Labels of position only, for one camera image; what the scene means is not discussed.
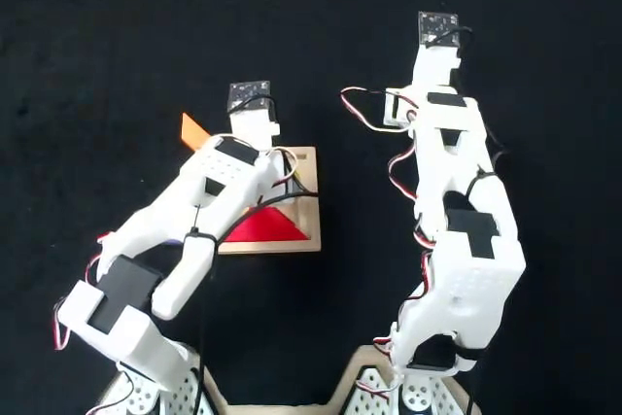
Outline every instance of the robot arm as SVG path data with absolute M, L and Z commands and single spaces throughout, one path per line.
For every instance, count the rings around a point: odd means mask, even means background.
M 400 377 L 472 369 L 525 269 L 477 102 L 449 86 L 451 71 L 460 65 L 458 18 L 420 13 L 419 27 L 413 83 L 388 89 L 385 105 L 385 124 L 408 127 L 416 141 L 415 237 L 432 250 L 422 259 L 427 285 L 404 302 L 388 339 L 386 349 Z M 408 118 L 409 102 L 418 106 L 414 120 Z M 448 191 L 461 194 L 472 209 L 445 206 Z
M 210 138 L 150 206 L 102 240 L 97 285 L 79 281 L 58 320 L 111 360 L 165 390 L 178 388 L 190 369 L 189 354 L 159 333 L 147 311 L 164 320 L 178 314 L 210 270 L 216 242 L 245 208 L 273 190 L 281 163 L 280 154 L 234 137 Z M 168 240 L 183 242 L 168 277 L 134 260 Z

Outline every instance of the wooden board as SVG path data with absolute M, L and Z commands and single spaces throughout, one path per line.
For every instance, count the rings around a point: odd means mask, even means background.
M 214 378 L 207 370 L 205 371 L 205 386 L 210 392 L 210 396 L 216 404 L 220 415 L 336 415 L 348 397 L 361 367 L 368 365 L 376 366 L 383 379 L 391 381 L 391 366 L 387 358 L 374 349 L 373 346 L 363 345 L 352 356 L 332 397 L 325 405 L 229 405 L 218 390 Z M 463 387 L 454 378 L 443 378 L 443 383 L 463 412 L 467 411 L 468 394 Z M 476 404 L 473 405 L 471 414 L 481 415 L 481 411 Z
M 300 182 L 311 191 L 318 190 L 316 151 L 313 147 L 289 148 L 298 158 L 296 174 Z M 277 205 L 308 240 L 281 242 L 224 242 L 219 248 L 223 255 L 318 252 L 322 249 L 320 236 L 320 201 L 318 198 L 300 197 L 291 204 Z

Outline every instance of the black fabric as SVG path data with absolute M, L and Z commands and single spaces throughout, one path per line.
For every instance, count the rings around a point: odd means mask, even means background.
M 408 84 L 429 10 L 475 31 L 462 81 L 510 150 L 497 171 L 528 263 L 479 363 L 478 402 L 613 413 L 619 0 L 368 1 L 0 0 L 3 411 L 80 413 L 105 388 L 113 366 L 78 338 L 52 350 L 52 305 L 95 236 L 176 176 L 180 114 L 227 131 L 228 86 L 250 80 L 272 83 L 283 144 L 317 146 L 323 250 L 223 258 L 206 362 L 231 402 L 327 401 L 420 281 L 412 209 L 386 175 L 408 141 L 370 133 L 337 93 Z M 381 121 L 376 97 L 365 111 Z M 167 335 L 196 346 L 203 296 Z

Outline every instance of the red triangle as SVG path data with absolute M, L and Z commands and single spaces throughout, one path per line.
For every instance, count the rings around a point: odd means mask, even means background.
M 308 240 L 298 227 L 277 208 L 266 207 L 253 216 L 226 238 L 225 242 L 284 242 Z

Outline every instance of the orange block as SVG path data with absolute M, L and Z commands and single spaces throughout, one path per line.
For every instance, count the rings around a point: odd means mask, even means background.
M 188 114 L 182 114 L 182 141 L 193 151 L 198 150 L 210 137 Z

